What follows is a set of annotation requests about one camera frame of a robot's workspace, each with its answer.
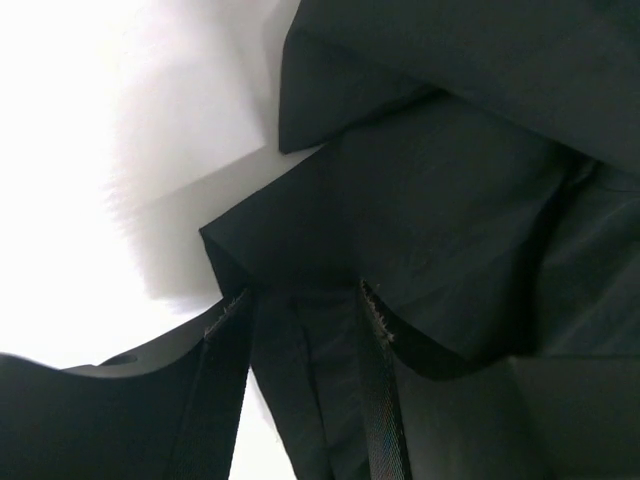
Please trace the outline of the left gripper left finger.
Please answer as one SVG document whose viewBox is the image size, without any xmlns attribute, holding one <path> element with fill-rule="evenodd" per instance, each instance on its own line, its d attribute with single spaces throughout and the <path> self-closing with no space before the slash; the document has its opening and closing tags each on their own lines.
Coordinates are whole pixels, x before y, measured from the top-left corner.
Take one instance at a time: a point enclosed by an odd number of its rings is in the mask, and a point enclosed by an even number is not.
<svg viewBox="0 0 640 480">
<path fill-rule="evenodd" d="M 5 479 L 225 479 L 253 335 L 249 292 L 107 363 L 1 359 Z"/>
</svg>

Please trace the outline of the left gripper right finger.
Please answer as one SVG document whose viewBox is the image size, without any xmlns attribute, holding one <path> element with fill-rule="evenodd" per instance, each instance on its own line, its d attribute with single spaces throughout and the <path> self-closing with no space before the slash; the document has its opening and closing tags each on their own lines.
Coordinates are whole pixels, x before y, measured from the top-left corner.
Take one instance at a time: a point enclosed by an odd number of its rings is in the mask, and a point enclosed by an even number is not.
<svg viewBox="0 0 640 480">
<path fill-rule="evenodd" d="M 635 357 L 469 362 L 357 290 L 375 479 L 635 479 Z"/>
</svg>

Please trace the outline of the black shorts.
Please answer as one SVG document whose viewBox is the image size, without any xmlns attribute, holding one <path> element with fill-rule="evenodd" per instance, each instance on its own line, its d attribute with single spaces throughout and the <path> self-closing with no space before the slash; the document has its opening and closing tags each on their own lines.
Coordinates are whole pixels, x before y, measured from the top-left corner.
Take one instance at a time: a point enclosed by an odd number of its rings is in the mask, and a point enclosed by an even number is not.
<svg viewBox="0 0 640 480">
<path fill-rule="evenodd" d="M 469 362 L 639 361 L 637 2 L 304 1 L 279 148 L 201 235 L 298 478 L 375 479 L 361 284 Z"/>
</svg>

